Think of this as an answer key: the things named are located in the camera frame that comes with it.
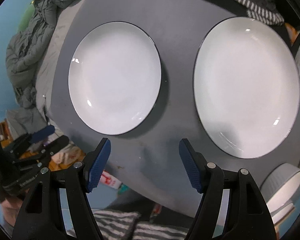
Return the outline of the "left hand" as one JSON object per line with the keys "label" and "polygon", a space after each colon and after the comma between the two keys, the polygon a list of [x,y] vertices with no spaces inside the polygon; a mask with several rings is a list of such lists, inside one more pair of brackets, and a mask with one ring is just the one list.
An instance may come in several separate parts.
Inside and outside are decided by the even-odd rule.
{"label": "left hand", "polygon": [[18,197],[7,197],[3,202],[0,203],[4,218],[2,227],[10,236],[12,235],[15,221],[22,204],[23,201]]}

